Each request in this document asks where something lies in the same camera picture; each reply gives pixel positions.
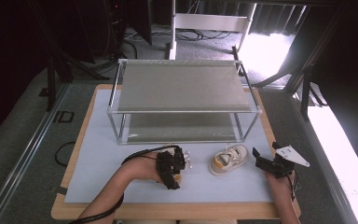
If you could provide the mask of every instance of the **white sneaker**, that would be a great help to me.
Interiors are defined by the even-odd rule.
[[[223,175],[243,164],[248,159],[248,150],[243,145],[226,147],[226,150],[217,153],[209,164],[209,171],[213,175]]]

